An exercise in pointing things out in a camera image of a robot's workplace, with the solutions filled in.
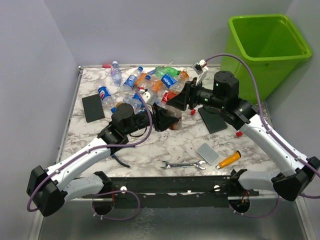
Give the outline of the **red label bottle by bin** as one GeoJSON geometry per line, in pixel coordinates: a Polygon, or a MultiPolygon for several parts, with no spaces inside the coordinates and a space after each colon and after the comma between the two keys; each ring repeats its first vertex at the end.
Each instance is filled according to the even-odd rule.
{"type": "Polygon", "coordinates": [[[241,131],[237,131],[236,132],[236,137],[237,138],[240,138],[240,137],[242,137],[243,136],[243,133],[241,132],[241,131]]]}

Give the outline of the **loose red bottle cap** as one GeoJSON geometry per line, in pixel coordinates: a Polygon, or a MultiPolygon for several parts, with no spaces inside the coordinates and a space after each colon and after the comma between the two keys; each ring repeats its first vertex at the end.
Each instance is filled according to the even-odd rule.
{"type": "Polygon", "coordinates": [[[192,109],[190,114],[193,116],[196,113],[196,109],[192,109]]]}

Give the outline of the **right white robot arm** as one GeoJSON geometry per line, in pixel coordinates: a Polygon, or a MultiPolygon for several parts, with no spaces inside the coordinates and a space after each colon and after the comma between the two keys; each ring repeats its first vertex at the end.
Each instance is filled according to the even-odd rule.
{"type": "Polygon", "coordinates": [[[253,140],[277,165],[277,171],[245,170],[230,182],[229,189],[240,196],[247,190],[274,191],[293,202],[320,168],[320,160],[308,157],[288,144],[247,100],[239,97],[239,80],[229,71],[214,75],[213,88],[207,89],[197,78],[187,81],[183,90],[167,101],[167,105],[185,111],[198,105],[220,110],[225,122],[253,140]]]}

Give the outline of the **grey rectangular sharpening stone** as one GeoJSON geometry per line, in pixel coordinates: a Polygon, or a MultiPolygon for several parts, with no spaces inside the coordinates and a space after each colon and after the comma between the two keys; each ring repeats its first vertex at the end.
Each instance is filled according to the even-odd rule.
{"type": "Polygon", "coordinates": [[[220,155],[207,143],[203,143],[196,151],[209,165],[213,165],[220,158],[220,155]]]}

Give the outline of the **green plastic bin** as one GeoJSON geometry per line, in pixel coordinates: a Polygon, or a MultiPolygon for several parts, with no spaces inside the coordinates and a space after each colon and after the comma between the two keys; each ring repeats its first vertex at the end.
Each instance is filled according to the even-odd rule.
{"type": "Polygon", "coordinates": [[[252,104],[264,101],[312,50],[292,20],[284,14],[233,16],[228,20],[229,36],[221,70],[230,71],[239,80],[239,96],[252,104]]]}

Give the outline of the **orange label bottle centre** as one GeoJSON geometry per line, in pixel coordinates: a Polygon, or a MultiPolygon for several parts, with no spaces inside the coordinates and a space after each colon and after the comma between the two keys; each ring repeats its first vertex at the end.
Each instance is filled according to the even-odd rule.
{"type": "Polygon", "coordinates": [[[162,81],[159,78],[147,73],[142,73],[140,75],[140,77],[135,82],[135,87],[152,90],[158,96],[165,92],[165,88],[162,81]]]}

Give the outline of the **pepsi bottle centre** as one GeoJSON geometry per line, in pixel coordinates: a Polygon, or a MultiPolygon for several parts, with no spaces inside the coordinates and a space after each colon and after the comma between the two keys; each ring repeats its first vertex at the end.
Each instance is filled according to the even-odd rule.
{"type": "Polygon", "coordinates": [[[130,104],[132,106],[135,114],[137,114],[142,107],[142,102],[141,102],[140,97],[138,96],[137,93],[132,97],[125,96],[123,98],[123,101],[124,101],[124,103],[130,104]]]}

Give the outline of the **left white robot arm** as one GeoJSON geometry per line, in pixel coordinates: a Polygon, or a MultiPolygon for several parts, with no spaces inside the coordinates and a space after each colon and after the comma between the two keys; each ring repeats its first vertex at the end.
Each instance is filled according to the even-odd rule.
{"type": "Polygon", "coordinates": [[[99,171],[85,178],[79,175],[122,148],[135,147],[134,143],[129,143],[128,135],[145,128],[163,132],[178,120],[156,104],[141,113],[135,113],[128,103],[120,104],[108,126],[83,149],[55,165],[37,166],[31,171],[26,190],[29,196],[27,211],[40,211],[48,217],[66,201],[88,195],[103,198],[111,194],[113,183],[105,173],[99,171]]]}

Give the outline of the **silver open-end wrench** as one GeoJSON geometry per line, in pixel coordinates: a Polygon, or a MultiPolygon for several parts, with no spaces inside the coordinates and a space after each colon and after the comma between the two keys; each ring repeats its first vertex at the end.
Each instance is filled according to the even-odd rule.
{"type": "Polygon", "coordinates": [[[202,164],[205,163],[204,160],[199,160],[197,162],[193,163],[169,163],[168,161],[163,161],[165,164],[164,166],[161,166],[160,168],[163,170],[169,169],[169,168],[196,168],[198,170],[205,170],[206,168],[202,166],[202,164]]]}

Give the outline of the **blue label bottle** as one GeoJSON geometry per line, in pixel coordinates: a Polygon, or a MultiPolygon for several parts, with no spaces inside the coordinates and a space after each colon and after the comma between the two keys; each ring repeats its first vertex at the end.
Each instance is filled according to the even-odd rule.
{"type": "Polygon", "coordinates": [[[143,67],[139,66],[123,83],[121,86],[121,90],[128,92],[133,90],[137,79],[140,77],[141,73],[143,72],[143,67]]]}
{"type": "Polygon", "coordinates": [[[168,73],[161,78],[161,82],[169,89],[170,92],[173,92],[175,94],[179,94],[184,89],[184,85],[179,83],[173,76],[169,75],[168,73]]]}

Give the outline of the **black base frame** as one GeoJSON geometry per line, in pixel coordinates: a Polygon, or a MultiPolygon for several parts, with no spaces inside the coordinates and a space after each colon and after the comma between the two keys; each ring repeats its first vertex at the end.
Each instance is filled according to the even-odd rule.
{"type": "Polygon", "coordinates": [[[136,198],[123,193],[121,187],[135,193],[142,208],[227,208],[229,197],[240,199],[247,191],[229,175],[174,177],[111,177],[99,194],[114,194],[116,208],[133,208],[136,198]]]}

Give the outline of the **small clear bottle back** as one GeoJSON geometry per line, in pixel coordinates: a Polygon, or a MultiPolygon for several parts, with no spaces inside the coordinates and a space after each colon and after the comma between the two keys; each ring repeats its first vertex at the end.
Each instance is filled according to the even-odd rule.
{"type": "Polygon", "coordinates": [[[111,78],[116,86],[122,83],[122,72],[117,61],[113,61],[111,65],[111,78]]]}

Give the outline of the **red label cola bottle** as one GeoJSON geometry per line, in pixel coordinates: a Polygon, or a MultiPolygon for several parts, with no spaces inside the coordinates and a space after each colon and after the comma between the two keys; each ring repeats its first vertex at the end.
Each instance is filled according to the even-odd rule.
{"type": "Polygon", "coordinates": [[[170,115],[172,117],[175,117],[177,118],[177,122],[175,122],[173,125],[171,125],[169,128],[171,130],[179,130],[181,127],[182,127],[182,111],[181,110],[178,110],[174,107],[170,107],[168,109],[168,112],[170,113],[170,115]]]}

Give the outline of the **pepsi bottle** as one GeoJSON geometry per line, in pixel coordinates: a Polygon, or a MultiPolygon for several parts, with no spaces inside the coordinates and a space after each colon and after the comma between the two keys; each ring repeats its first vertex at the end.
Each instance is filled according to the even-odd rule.
{"type": "Polygon", "coordinates": [[[142,102],[141,102],[140,97],[138,96],[137,93],[132,97],[125,96],[123,98],[123,101],[124,101],[124,103],[130,104],[132,106],[135,114],[137,114],[142,107],[142,102]]]}
{"type": "Polygon", "coordinates": [[[106,86],[100,86],[98,88],[98,94],[101,99],[102,107],[106,110],[110,110],[113,114],[116,111],[116,102],[110,94],[106,86]]]}

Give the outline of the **blue handled pliers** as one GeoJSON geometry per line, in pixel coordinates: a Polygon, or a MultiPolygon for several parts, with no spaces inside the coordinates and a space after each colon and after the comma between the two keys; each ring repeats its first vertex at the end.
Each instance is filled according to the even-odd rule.
{"type": "Polygon", "coordinates": [[[127,163],[124,163],[123,161],[121,161],[115,154],[113,154],[111,156],[114,160],[116,160],[121,166],[126,167],[126,168],[130,168],[131,166],[128,165],[127,163]]]}

